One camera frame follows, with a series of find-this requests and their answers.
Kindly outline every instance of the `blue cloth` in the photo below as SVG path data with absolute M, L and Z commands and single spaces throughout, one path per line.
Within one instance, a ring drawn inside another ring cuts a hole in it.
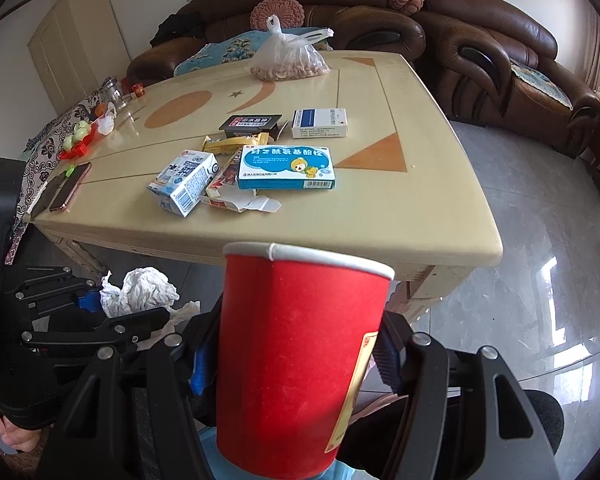
M 511 60 L 511 70 L 513 73 L 526 84 L 531 85 L 533 88 L 538 89 L 543 94 L 549 96 L 551 99 L 555 99 L 560 104 L 566 106 L 569 110 L 573 110 L 573 105 L 562 90 L 560 90 L 552 81 L 549 80 L 542 72 L 529 68 L 522 63 L 517 62 L 515 59 Z
M 206 460 L 209 462 L 209 467 L 216 480 L 269 480 L 264 476 L 254 475 L 240 469 L 222 456 L 218 444 L 216 444 L 216 428 L 205 428 L 198 435 Z M 350 480 L 355 471 L 345 463 L 334 460 L 327 471 L 308 480 Z
M 301 36 L 314 30 L 319 29 L 318 27 L 284 28 L 282 32 Z M 180 63 L 173 71 L 173 75 L 182 75 L 221 63 L 249 59 L 253 57 L 270 35 L 271 33 L 268 30 L 250 30 L 222 43 L 206 44 L 195 56 Z

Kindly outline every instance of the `sofa armrest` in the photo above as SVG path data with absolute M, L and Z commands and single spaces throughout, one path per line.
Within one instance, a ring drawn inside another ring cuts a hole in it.
M 206 45 L 198 38 L 176 38 L 146 50 L 136 57 L 126 69 L 131 84 L 141 82 L 152 85 L 173 77 L 173 71 L 184 60 L 196 54 Z
M 572 118 L 576 116 L 600 117 L 600 101 L 586 83 L 553 59 L 538 58 L 538 70 L 560 88 L 573 105 Z
M 511 80 L 511 62 L 504 48 L 480 28 L 443 14 L 421 10 L 413 15 L 427 35 L 438 62 L 467 76 L 503 104 Z
M 330 21 L 336 50 L 384 50 L 398 52 L 407 61 L 424 52 L 422 27 L 408 16 L 391 9 L 355 6 L 336 14 Z

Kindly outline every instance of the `blue gripper pad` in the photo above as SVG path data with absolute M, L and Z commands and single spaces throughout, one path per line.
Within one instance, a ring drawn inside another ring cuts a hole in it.
M 100 291 L 92 290 L 83 298 L 78 298 L 78 306 L 89 312 L 100 312 L 102 305 L 100 304 Z
M 193 372 L 189 380 L 191 391 L 200 396 L 209 386 L 218 366 L 218 338 L 213 336 L 200 345 L 194 354 Z

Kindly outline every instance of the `snack wrapper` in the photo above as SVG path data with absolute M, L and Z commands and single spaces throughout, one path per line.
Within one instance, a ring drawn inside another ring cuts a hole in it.
M 214 155 L 233 155 L 243 146 L 263 146 L 269 142 L 269 134 L 266 132 L 247 137 L 231 137 L 229 139 L 212 140 L 206 136 L 202 143 L 202 151 Z
M 257 196 L 254 189 L 240 189 L 237 177 L 240 168 L 242 149 L 238 150 L 220 173 L 206 187 L 206 196 L 200 197 L 200 202 L 214 207 L 230 209 L 241 213 L 256 210 L 275 213 L 280 209 L 280 202 L 267 196 Z

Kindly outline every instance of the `red paper cup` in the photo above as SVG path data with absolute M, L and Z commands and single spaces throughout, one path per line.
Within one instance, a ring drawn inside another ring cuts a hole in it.
M 218 447 L 256 475 L 320 474 L 347 429 L 394 270 L 261 242 L 224 254 Z

